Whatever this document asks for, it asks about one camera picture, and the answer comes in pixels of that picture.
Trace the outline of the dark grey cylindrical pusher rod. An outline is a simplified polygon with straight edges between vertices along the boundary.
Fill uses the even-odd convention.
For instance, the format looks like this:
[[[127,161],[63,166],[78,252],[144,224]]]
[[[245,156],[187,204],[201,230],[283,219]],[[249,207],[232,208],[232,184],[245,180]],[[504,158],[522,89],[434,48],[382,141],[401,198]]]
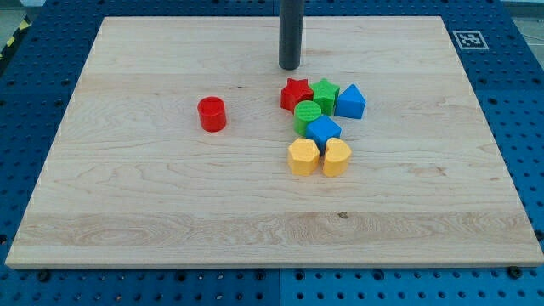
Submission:
[[[279,66],[288,71],[300,66],[304,0],[280,0]]]

